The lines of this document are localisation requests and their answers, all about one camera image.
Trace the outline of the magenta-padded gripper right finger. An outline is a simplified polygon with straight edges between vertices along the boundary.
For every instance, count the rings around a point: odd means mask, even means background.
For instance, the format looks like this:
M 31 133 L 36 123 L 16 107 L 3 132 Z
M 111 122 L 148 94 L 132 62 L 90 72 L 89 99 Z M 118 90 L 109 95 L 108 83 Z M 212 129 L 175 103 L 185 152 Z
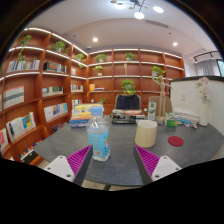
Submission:
M 140 146 L 135 146 L 133 155 L 144 185 L 181 170 L 168 156 L 159 157 Z

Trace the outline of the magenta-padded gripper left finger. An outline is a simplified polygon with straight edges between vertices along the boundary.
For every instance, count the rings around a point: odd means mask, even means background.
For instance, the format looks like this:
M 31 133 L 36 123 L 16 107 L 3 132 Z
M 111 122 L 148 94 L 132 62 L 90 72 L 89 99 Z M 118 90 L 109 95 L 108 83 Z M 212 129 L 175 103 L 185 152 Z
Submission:
M 59 155 L 44 170 L 81 186 L 93 155 L 89 145 L 69 156 Z

